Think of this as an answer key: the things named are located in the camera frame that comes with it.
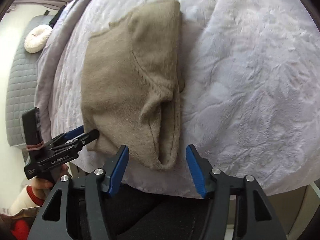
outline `bed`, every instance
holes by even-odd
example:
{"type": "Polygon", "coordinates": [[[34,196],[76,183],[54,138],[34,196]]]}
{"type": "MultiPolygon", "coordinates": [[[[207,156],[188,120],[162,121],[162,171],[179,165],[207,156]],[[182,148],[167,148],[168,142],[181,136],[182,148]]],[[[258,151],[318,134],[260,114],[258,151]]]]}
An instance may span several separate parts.
{"type": "MultiPolygon", "coordinates": [[[[74,0],[38,60],[35,105],[49,140],[82,125],[80,80],[90,33],[153,0],[74,0]]],[[[254,175],[266,194],[320,178],[320,34],[299,0],[179,0],[181,135],[177,163],[151,171],[130,160],[124,182],[142,191],[199,197],[184,152],[225,173],[254,175]]],[[[80,152],[87,172],[106,154],[80,152]]]]}
{"type": "Polygon", "coordinates": [[[28,33],[42,24],[49,24],[52,15],[34,17],[24,30],[10,69],[6,97],[6,131],[10,146],[26,147],[22,126],[22,114],[34,106],[37,86],[36,61],[41,52],[28,53],[24,41],[28,33]]]}

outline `red sleeve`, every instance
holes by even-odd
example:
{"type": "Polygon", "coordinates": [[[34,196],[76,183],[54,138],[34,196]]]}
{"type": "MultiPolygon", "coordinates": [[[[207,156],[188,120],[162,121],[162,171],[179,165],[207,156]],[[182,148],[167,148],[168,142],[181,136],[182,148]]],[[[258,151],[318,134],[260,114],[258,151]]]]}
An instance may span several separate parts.
{"type": "Polygon", "coordinates": [[[43,203],[44,203],[44,200],[41,199],[41,198],[38,198],[36,197],[34,194],[33,194],[33,191],[32,191],[32,187],[31,186],[27,186],[27,193],[29,195],[29,197],[31,198],[31,200],[39,207],[42,207],[43,203]]]}
{"type": "Polygon", "coordinates": [[[23,219],[18,220],[14,224],[14,228],[11,230],[11,233],[17,240],[27,240],[30,232],[30,228],[23,219]]]}

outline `folded sweater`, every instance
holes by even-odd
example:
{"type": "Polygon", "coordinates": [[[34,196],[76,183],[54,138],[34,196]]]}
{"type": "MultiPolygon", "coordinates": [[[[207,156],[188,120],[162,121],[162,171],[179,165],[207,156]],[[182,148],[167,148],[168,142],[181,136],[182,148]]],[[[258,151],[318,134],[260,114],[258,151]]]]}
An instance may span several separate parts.
{"type": "Polygon", "coordinates": [[[180,136],[177,58],[180,3],[134,8],[88,43],[81,84],[85,131],[100,137],[88,150],[115,154],[122,144],[151,169],[173,167],[180,136]]]}

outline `gray bedding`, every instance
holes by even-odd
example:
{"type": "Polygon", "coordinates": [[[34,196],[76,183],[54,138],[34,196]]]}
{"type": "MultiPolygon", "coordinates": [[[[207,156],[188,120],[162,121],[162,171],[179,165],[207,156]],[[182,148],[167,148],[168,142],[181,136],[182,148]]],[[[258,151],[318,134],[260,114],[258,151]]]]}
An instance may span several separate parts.
{"type": "Polygon", "coordinates": [[[28,53],[24,49],[24,40],[27,34],[41,24],[48,24],[53,15],[36,16],[27,25],[18,45],[10,70],[7,99],[6,99],[6,129],[10,146],[25,147],[25,138],[22,126],[22,113],[34,106],[34,97],[37,86],[36,61],[41,51],[28,53]]]}

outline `white round cushion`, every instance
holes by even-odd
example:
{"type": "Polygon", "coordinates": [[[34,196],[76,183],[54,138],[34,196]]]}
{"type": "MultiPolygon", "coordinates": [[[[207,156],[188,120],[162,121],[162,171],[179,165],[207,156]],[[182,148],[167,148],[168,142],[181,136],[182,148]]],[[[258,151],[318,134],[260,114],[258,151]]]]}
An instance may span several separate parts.
{"type": "Polygon", "coordinates": [[[43,24],[34,28],[27,35],[24,41],[24,48],[29,53],[36,53],[44,48],[49,36],[51,35],[52,28],[49,25],[43,24]]]}

